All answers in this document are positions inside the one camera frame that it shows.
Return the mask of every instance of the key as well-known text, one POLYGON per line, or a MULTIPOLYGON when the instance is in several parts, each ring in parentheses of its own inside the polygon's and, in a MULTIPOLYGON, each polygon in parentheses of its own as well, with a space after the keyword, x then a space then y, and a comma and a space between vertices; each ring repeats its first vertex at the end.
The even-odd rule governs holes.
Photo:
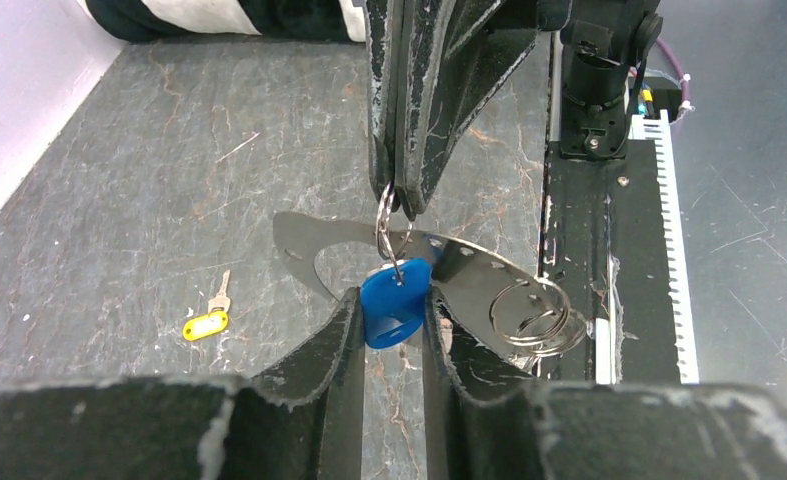
POLYGON ((372 271, 361 285, 364 335, 370 348, 382 349, 404 342, 425 321, 425 296, 431 265, 422 258, 401 261, 404 283, 393 264, 372 271))
POLYGON ((214 310, 222 310, 228 313, 228 308, 231 307, 231 299, 228 298, 228 277, 230 276, 231 270, 226 270, 225 273, 222 274, 222 285, 220 285, 219 291, 216 292, 216 296, 208 300, 209 313, 214 310))

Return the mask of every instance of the brass key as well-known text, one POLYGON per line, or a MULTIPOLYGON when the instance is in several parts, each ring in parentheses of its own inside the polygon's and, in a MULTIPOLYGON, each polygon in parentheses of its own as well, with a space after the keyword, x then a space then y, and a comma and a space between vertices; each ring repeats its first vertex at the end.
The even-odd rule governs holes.
POLYGON ((228 298, 228 277, 230 276, 231 270, 226 270, 222 274, 222 285, 219 287, 219 291, 216 292, 216 296, 208 300, 208 312, 221 310, 228 313, 228 308, 231 307, 231 299, 228 298))

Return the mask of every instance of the white comb-like strip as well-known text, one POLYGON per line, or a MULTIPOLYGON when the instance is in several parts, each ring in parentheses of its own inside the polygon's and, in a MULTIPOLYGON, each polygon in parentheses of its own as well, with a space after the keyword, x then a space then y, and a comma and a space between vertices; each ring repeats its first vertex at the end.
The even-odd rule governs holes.
POLYGON ((684 238, 682 237, 679 192, 676 189, 676 165, 667 111, 661 111, 660 120, 647 120, 641 116, 635 116, 632 121, 631 138, 655 141, 658 184, 661 186, 661 210, 664 217, 664 239, 667 243, 667 260, 670 266, 670 297, 673 299, 673 313, 676 321, 679 370, 682 383, 699 383, 699 365, 696 359, 693 313, 690 309, 690 289, 688 288, 684 238))

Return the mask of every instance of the metal key ring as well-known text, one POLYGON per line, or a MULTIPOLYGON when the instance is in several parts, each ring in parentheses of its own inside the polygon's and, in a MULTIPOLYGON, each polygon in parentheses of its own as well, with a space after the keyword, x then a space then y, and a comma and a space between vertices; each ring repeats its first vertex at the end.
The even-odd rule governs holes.
POLYGON ((414 222, 408 220, 408 230, 402 237, 402 244, 399 249, 393 251, 393 244, 390 242, 390 215, 393 213, 393 205, 395 203, 395 196, 393 192, 393 184, 389 183, 384 187, 381 193, 381 199, 378 202, 378 211, 375 215, 375 246, 378 250, 378 255, 382 259, 388 260, 393 263, 396 269, 396 277, 399 283, 404 283, 402 272, 399 269, 398 257, 405 251, 408 245, 408 240, 411 238, 411 232, 414 229, 414 222))
MULTIPOLYGON (((535 347, 535 346, 541 345, 546 340, 550 340, 550 339, 554 338, 567 325, 567 320, 568 320, 569 315, 570 315, 570 299, 569 299, 569 297, 567 296, 567 294, 564 292, 564 290, 561 287, 559 287, 554 282, 552 282, 550 280, 547 280, 545 278, 536 278, 535 281, 537 283, 539 283, 540 285, 543 285, 544 287, 551 287, 551 288, 557 290, 558 291, 558 295, 560 295, 560 298, 561 298, 561 303, 563 304, 563 308, 561 309, 561 314, 558 317, 558 319, 555 321, 555 323, 552 324, 552 326, 550 326, 548 329, 546 329, 546 331, 544 331, 543 333, 539 333, 539 334, 536 334, 536 335, 530 335, 530 336, 508 335, 507 333, 499 330, 499 328, 496 326, 496 312, 495 312, 496 304, 499 302, 499 300, 503 296, 505 296, 511 290, 513 290, 515 288, 519 288, 519 287, 530 286, 531 284, 528 281, 526 281, 526 280, 519 281, 519 282, 516 282, 516 283, 514 283, 512 285, 509 285, 509 286, 505 287, 498 294, 496 294, 496 297, 494 297, 493 301, 490 302, 490 309, 488 310, 488 316, 490 318, 490 325, 491 325, 491 327, 493 327, 493 331, 502 340, 510 343, 511 345, 517 346, 517 347, 535 347)), ((541 318, 544 318, 547 315, 554 315, 554 314, 555 314, 555 311, 553 309, 549 309, 546 312, 543 312, 540 315, 537 315, 536 317, 529 317, 529 318, 523 320, 521 322, 519 328, 517 329, 517 334, 521 333, 522 331, 524 331, 526 328, 528 328, 534 322, 540 320, 541 318)))

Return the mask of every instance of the metal plate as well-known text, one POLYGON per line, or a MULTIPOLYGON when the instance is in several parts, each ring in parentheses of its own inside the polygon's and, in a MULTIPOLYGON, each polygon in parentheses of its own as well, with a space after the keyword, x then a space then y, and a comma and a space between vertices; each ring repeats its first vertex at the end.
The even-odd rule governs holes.
MULTIPOLYGON (((334 294, 320 280, 316 271, 317 255, 333 245, 361 242, 375 245, 371 225, 350 220, 321 220, 297 212, 278 212, 273 219, 273 237, 287 270, 304 285, 323 296, 334 294)), ((391 239, 398 248, 404 238, 393 232, 391 239)), ((490 324, 491 303, 504 289, 526 282, 506 292, 496 302, 497 328, 511 334, 526 319, 547 310, 558 311, 554 292, 542 288, 538 281, 511 261, 482 247, 452 237, 414 230, 404 248, 404 258, 424 258, 432 265, 432 284, 440 288, 460 323, 496 353, 510 358, 525 353, 502 340, 490 324)), ((570 313, 566 329, 554 341, 566 341, 586 322, 570 313)), ((543 330, 546 319, 535 330, 543 330)))

